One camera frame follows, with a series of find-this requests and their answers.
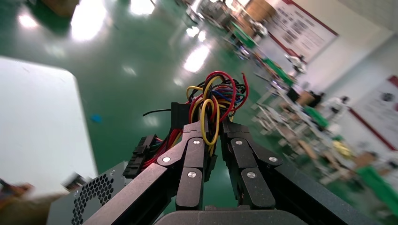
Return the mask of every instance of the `green epoxy floor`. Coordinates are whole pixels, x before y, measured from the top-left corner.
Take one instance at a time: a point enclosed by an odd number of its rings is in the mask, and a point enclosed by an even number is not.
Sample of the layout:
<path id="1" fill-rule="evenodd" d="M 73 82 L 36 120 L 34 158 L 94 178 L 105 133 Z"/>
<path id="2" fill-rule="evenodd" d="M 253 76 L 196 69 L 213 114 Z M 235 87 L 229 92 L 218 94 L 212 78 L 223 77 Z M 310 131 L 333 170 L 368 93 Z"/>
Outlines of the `green epoxy floor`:
<path id="1" fill-rule="evenodd" d="M 129 160 L 141 137 L 154 133 L 164 137 L 169 113 L 142 114 L 169 108 L 173 101 L 185 102 L 186 87 L 215 70 L 240 81 L 240 72 L 247 74 L 249 101 L 234 121 L 246 124 L 264 147 L 281 152 L 278 138 L 264 138 L 251 122 L 255 112 L 250 106 L 265 92 L 264 83 L 253 76 L 254 64 L 233 53 L 222 40 L 222 30 L 206 23 L 195 25 L 174 0 L 155 2 L 156 7 L 151 7 L 149 0 L 81 0 L 70 21 L 39 1 L 33 6 L 23 0 L 3 0 L 0 55 L 64 68 L 77 78 L 99 173 Z M 103 121 L 92 122 L 93 115 Z M 312 165 L 303 169 L 316 176 Z M 374 210 L 383 207 L 368 190 L 338 182 L 327 188 L 373 218 Z M 205 184 L 204 204 L 237 204 L 221 157 Z M 173 208 L 170 204 L 166 211 Z"/>

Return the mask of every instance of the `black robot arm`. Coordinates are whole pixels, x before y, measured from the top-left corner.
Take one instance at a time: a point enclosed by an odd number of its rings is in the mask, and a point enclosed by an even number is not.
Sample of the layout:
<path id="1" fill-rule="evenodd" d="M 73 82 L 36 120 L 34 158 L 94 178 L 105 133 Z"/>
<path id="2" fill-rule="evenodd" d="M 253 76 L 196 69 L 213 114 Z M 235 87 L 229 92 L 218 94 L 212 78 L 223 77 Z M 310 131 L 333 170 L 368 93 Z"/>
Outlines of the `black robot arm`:
<path id="1" fill-rule="evenodd" d="M 256 144 L 246 126 L 224 120 L 219 135 L 222 158 L 238 200 L 236 209 L 202 204 L 203 185 L 217 156 L 210 156 L 200 123 L 195 122 L 184 126 L 180 143 L 142 170 L 84 224 L 152 224 L 173 196 L 177 211 L 160 218 L 157 225 L 376 224 L 292 164 Z"/>

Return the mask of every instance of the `ventilation grille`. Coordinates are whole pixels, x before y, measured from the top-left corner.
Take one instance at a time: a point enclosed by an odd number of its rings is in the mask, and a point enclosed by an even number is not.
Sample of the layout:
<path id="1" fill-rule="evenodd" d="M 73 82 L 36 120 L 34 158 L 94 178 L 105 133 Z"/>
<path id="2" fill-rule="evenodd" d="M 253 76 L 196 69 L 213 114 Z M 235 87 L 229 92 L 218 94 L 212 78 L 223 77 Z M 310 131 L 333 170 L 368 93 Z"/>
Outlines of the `ventilation grille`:
<path id="1" fill-rule="evenodd" d="M 104 174 L 82 187 L 82 190 L 74 200 L 75 208 L 72 211 L 72 225 L 80 225 L 83 223 L 82 215 L 89 200 L 97 198 L 100 204 L 104 206 L 112 198 L 113 181 L 113 178 L 109 180 L 107 175 Z"/>

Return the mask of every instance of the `blue wire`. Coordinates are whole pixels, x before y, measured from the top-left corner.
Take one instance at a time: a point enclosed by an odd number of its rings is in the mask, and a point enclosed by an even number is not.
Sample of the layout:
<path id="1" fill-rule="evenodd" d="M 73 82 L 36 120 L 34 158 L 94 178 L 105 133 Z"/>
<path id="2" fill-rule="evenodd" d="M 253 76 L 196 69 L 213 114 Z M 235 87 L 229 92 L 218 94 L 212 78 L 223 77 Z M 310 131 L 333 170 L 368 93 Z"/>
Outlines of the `blue wire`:
<path id="1" fill-rule="evenodd" d="M 219 91 L 228 91 L 228 92 L 233 92 L 233 90 L 232 90 L 231 88 L 220 88 L 220 89 L 213 90 L 213 91 L 216 91 L 216 92 L 218 92 L 218 93 L 219 93 Z M 236 102 L 236 103 L 239 103 L 239 102 L 241 102 L 241 101 L 243 101 L 243 97 L 242 97 L 242 98 L 240 98 L 240 99 L 238 99 L 238 100 L 236 100 L 235 102 Z"/>
<path id="2" fill-rule="evenodd" d="M 231 102 L 231 99 L 225 97 L 223 94 L 219 93 L 218 91 L 213 90 L 212 92 L 214 92 L 215 94 L 217 94 L 217 95 L 219 95 L 220 97 L 224 98 L 225 100 Z M 236 103 L 239 103 L 239 102 L 241 102 L 241 101 L 243 101 L 243 97 L 240 98 L 239 100 L 235 101 L 234 105 L 236 105 Z"/>

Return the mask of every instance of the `colorful wires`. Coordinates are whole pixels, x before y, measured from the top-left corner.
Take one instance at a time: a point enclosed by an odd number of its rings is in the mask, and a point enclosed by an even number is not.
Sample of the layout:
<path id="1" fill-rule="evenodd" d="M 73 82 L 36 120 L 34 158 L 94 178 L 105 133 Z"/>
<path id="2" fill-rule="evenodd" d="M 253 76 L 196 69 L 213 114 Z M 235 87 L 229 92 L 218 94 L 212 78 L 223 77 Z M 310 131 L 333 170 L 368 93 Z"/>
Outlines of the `colorful wires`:
<path id="1" fill-rule="evenodd" d="M 209 74 L 206 80 L 198 86 L 190 86 L 187 88 L 187 103 L 190 104 L 188 112 L 189 123 L 200 121 L 202 138 L 206 145 L 208 145 L 210 156 L 214 154 L 220 122 L 227 117 L 231 120 L 236 110 L 242 107 L 249 96 L 249 86 L 246 76 L 244 73 L 242 73 L 242 75 L 244 84 L 240 84 L 237 80 L 232 79 L 232 77 L 225 72 L 215 71 Z M 198 91 L 201 91 L 201 94 L 195 96 Z M 206 115 L 209 118 L 209 135 L 212 136 L 210 141 L 205 132 Z M 147 168 L 150 164 L 156 162 L 159 156 L 175 146 L 182 132 L 183 131 L 180 129 L 170 129 L 169 134 L 164 140 L 156 138 L 153 145 L 151 145 L 151 149 L 153 148 L 153 157 L 147 160 L 142 168 Z"/>
<path id="2" fill-rule="evenodd" d="M 204 142 L 209 146 L 210 156 L 214 153 L 214 145 L 217 141 L 218 131 L 220 122 L 230 117 L 230 120 L 235 115 L 237 109 L 242 107 L 249 96 L 249 86 L 247 84 L 246 76 L 244 73 L 243 81 L 244 84 L 240 84 L 237 80 L 222 71 L 215 71 L 209 74 L 206 80 L 200 83 L 198 86 L 190 86 L 187 88 L 188 102 L 191 104 L 189 109 L 189 122 L 196 122 L 195 114 L 198 121 L 200 121 L 200 128 L 202 138 Z M 220 84 L 213 85 L 214 82 L 219 79 Z M 194 95 L 202 91 L 200 95 L 195 97 Z M 205 115 L 208 111 L 210 115 L 209 132 L 213 136 L 212 140 L 209 141 L 205 133 Z"/>

